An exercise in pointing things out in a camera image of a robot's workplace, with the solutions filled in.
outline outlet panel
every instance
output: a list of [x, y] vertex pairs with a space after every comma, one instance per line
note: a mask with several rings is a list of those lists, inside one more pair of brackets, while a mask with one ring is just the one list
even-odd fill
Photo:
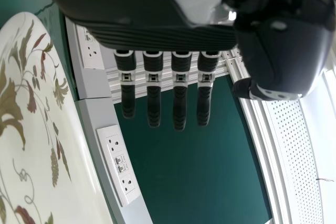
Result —
[[82, 26], [76, 26], [84, 68], [105, 69], [98, 41]]
[[120, 205], [127, 206], [141, 195], [138, 181], [118, 125], [97, 129], [101, 151]]

